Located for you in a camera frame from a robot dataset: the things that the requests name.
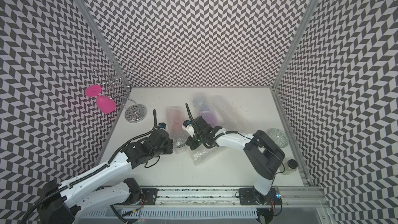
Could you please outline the red black ribbed vase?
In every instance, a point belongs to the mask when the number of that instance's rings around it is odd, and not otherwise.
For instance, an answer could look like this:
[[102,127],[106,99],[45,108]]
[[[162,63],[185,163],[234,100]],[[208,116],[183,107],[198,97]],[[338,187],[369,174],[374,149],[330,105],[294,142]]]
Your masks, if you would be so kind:
[[187,140],[187,132],[182,129],[182,116],[178,108],[169,107],[166,111],[167,120],[169,121],[169,134],[173,140],[175,148],[185,146]]

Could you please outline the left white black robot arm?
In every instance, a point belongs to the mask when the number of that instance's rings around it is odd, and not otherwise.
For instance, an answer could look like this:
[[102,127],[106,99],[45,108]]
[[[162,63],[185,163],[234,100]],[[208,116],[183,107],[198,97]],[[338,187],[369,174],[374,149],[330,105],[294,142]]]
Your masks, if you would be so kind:
[[25,224],[34,211],[43,224],[72,224],[79,217],[115,204],[142,204],[144,194],[134,178],[124,179],[103,188],[110,180],[123,175],[151,159],[173,152],[173,140],[164,129],[153,129],[126,142],[111,158],[76,177],[57,183],[53,180],[42,188],[39,200],[25,213]]

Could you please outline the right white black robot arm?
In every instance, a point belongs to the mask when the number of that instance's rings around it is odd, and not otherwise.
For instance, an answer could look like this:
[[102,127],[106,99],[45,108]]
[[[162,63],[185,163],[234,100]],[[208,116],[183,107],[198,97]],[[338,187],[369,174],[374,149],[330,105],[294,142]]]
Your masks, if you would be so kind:
[[242,151],[257,172],[257,180],[251,190],[254,202],[260,205],[270,203],[272,185],[285,153],[265,132],[258,130],[254,134],[241,134],[220,126],[212,127],[201,116],[184,121],[182,128],[189,134],[186,144],[191,150],[203,145],[207,149],[227,147]]

